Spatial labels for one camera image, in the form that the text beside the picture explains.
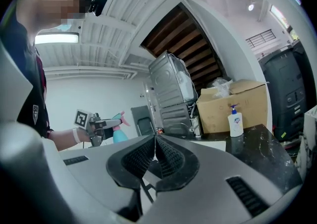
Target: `blue spray bottle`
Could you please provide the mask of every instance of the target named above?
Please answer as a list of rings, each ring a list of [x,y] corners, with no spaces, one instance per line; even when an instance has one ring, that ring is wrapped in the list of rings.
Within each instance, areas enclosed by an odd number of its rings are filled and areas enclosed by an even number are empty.
[[[129,123],[123,117],[124,111],[115,115],[112,119],[120,119],[122,123],[127,126],[130,126]],[[113,127],[113,143],[118,143],[121,141],[126,141],[129,138],[124,132],[121,130],[120,125]]]

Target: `vent slot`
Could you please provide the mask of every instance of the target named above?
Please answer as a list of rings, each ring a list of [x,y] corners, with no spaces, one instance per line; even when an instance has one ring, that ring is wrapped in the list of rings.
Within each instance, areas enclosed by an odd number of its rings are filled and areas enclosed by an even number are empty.
[[[268,205],[238,176],[226,180],[252,217],[264,212]]]

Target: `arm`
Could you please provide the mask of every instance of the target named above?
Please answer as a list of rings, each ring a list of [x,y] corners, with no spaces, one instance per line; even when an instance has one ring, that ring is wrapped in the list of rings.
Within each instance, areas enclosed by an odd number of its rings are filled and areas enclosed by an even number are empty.
[[[81,128],[77,128],[78,138],[81,142],[90,142],[87,132]],[[65,150],[75,146],[77,142],[73,136],[73,129],[66,131],[52,131],[49,134],[49,139],[53,140],[57,150]]]

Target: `person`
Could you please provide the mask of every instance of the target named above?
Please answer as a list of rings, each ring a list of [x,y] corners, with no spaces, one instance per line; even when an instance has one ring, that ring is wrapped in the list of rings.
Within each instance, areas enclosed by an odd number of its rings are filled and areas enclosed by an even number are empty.
[[[83,18],[92,0],[14,0],[2,19],[0,38],[8,53],[33,85],[17,121],[34,128],[42,137],[64,150],[80,142],[90,142],[80,128],[54,131],[50,128],[45,105],[46,78],[35,37],[41,30],[64,25],[67,20]]]

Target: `cardboard box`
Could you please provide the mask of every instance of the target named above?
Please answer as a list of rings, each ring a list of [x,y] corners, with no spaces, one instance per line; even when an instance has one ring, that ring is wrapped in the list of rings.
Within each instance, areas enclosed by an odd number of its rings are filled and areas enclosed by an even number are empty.
[[[265,83],[252,80],[233,82],[229,88],[232,95],[215,99],[217,89],[202,89],[197,107],[204,133],[230,131],[228,116],[231,105],[237,104],[242,113],[243,128],[267,123],[267,97]]]

